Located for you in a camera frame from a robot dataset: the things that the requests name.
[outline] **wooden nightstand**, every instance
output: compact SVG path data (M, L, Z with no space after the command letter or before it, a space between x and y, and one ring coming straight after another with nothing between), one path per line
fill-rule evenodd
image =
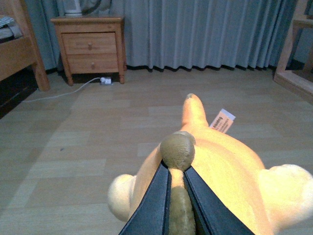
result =
M68 84L74 73L118 72L124 83L126 54L124 18L114 16L57 17L55 25Z

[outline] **bedding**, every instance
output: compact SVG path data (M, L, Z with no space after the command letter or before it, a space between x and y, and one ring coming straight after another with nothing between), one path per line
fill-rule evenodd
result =
M13 18L0 16L0 43L5 43L21 36L22 32Z

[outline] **floor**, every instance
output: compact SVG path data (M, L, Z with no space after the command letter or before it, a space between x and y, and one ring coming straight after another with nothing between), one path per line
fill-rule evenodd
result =
M53 73L51 90L75 91ZM149 152L180 129L181 107L198 95L208 122L236 116L228 134L266 167L313 173L313 106L272 80L271 70L128 70L126 83L91 83L54 99L21 103L0 119L0 234L113 235L124 223L107 207L110 182L136 174ZM311 235L313 219L280 235Z

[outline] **wooden frame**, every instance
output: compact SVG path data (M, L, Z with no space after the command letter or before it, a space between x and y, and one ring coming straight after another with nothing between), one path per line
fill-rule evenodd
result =
M299 29L313 28L312 16L305 15L309 2L308 0L297 1L293 19L274 75L274 81L313 104L313 75L311 73L313 69L313 46L303 70L286 70Z
M39 89L49 90L49 80L24 0L0 0L0 15L15 19L23 33L21 38L0 44L0 81L31 65Z

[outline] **wooden furniture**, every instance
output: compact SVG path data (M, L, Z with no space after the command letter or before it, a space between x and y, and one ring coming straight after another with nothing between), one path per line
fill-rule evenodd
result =
M123 17L57 17L51 21L55 24L70 86L73 85L73 73L118 72L120 83L124 83L126 55Z
M23 34L21 38L0 44L0 81L31 65L39 89L49 90L49 80L24 0L0 0L0 15L14 18Z
M313 47L309 53L309 58L304 65L303 70L286 70L286 66L292 52L297 34L301 28L313 28L312 16L305 15L308 7L308 0L298 0L293 19L290 24L284 48L282 50L274 81L300 95L308 102L313 103Z

